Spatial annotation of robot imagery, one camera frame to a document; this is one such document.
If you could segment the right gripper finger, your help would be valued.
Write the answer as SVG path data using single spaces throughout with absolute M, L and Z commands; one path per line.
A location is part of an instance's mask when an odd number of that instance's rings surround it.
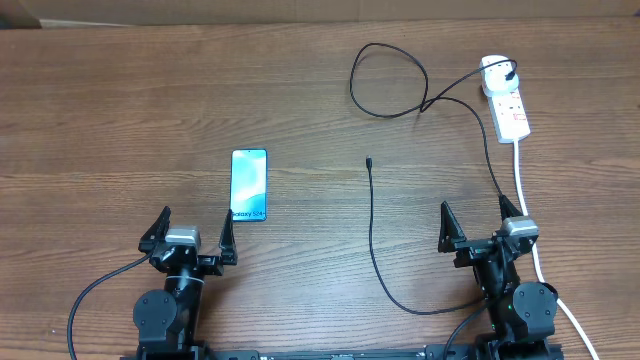
M 441 203 L 440 211 L 441 226 L 438 251 L 441 253 L 454 252 L 456 245 L 461 242 L 466 242 L 467 237 L 446 201 Z
M 502 220 L 506 220 L 511 217 L 520 217 L 523 215 L 521 210 L 504 194 L 499 196 L 499 207 Z

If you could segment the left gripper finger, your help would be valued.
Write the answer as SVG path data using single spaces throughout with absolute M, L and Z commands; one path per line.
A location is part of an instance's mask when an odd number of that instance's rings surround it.
M 140 252 L 151 252 L 166 236 L 170 227 L 171 209 L 165 206 L 156 221 L 140 238 L 138 250 Z
M 225 222 L 221 231 L 220 240 L 220 257 L 223 265 L 236 265 L 238 261 L 236 243 L 233 233 L 233 212 L 228 210 Z

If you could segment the blue Galaxy smartphone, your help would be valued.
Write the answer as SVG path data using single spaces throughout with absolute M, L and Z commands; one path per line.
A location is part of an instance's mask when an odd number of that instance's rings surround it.
M 236 149 L 231 155 L 230 209 L 237 222 L 267 219 L 268 153 L 265 149 Z

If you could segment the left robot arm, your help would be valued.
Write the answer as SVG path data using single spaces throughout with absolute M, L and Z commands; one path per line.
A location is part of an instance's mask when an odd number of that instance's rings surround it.
M 238 255 L 229 211 L 219 239 L 220 253 L 200 252 L 196 226 L 172 226 L 166 207 L 140 238 L 138 250 L 156 270 L 166 275 L 162 289 L 150 290 L 133 308 L 137 359 L 212 359 L 206 342 L 195 339 L 202 291 L 207 276 L 221 276 L 235 266 Z

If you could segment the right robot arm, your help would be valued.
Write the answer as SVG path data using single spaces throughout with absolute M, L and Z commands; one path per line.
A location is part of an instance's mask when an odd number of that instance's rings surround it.
M 539 228 L 504 195 L 499 197 L 502 223 L 491 237 L 470 240 L 451 207 L 443 202 L 438 251 L 453 253 L 454 266 L 473 269 L 483 294 L 483 305 L 452 332 L 444 345 L 444 359 L 515 360 L 561 359 L 559 345 L 548 338 L 555 333 L 557 290 L 546 282 L 523 282 L 515 261 L 533 250 Z M 486 312 L 492 331 L 454 349 L 452 343 L 471 321 Z

